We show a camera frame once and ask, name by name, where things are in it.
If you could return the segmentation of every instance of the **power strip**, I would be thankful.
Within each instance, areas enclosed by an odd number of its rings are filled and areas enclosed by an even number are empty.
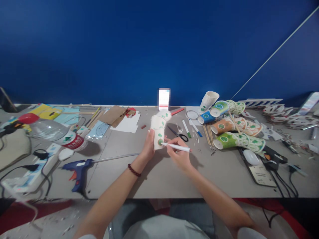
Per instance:
[[[47,175],[58,161],[58,153],[61,148],[61,145],[52,143],[47,149],[47,152],[49,153],[49,158],[44,160],[38,159],[34,163],[39,164],[37,170],[34,172],[26,172],[25,175],[22,177],[27,178],[25,183],[23,185],[16,185],[13,189],[17,193],[31,193],[37,190],[42,181],[45,179],[45,177],[41,174],[43,166],[45,165],[46,161],[48,161],[46,166],[43,168],[43,173]]]

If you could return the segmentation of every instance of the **gray pants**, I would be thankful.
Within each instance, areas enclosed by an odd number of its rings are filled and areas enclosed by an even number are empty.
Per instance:
[[[127,199],[110,223],[110,239],[122,239],[138,221],[156,216],[147,199]],[[213,212],[203,199],[174,199],[169,216],[196,224],[209,238],[214,238]]]

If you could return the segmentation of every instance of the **blue pen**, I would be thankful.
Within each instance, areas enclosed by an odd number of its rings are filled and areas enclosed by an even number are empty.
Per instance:
[[[194,129],[196,130],[196,132],[198,133],[198,135],[200,137],[203,137],[202,134],[200,133],[200,131],[198,130],[198,128],[194,125],[194,123],[193,123],[193,121],[191,119],[189,119],[189,124],[194,127]]]

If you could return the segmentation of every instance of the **bracelet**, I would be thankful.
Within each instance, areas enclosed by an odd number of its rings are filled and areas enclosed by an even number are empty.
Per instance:
[[[134,169],[132,169],[131,164],[128,164],[127,167],[130,169],[130,171],[132,173],[134,173],[136,176],[140,177],[142,174],[139,174],[138,172],[136,172]]]

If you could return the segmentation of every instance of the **hand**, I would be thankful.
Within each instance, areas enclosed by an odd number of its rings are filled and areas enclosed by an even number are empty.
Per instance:
[[[140,155],[146,159],[147,161],[151,160],[151,158],[154,156],[155,150],[154,150],[154,130],[150,129],[150,131],[147,133],[144,147]]]
[[[177,138],[171,140],[171,139],[166,138],[166,136],[165,136],[164,141],[169,143],[169,144],[176,144],[176,145],[187,147],[185,142],[180,137],[177,137]],[[173,149],[169,145],[167,145],[166,148],[167,148],[167,153],[169,154],[169,156],[172,158],[174,163],[176,163],[176,165],[182,171],[186,172],[187,170],[189,170],[193,167],[192,164],[190,163],[188,152]]]

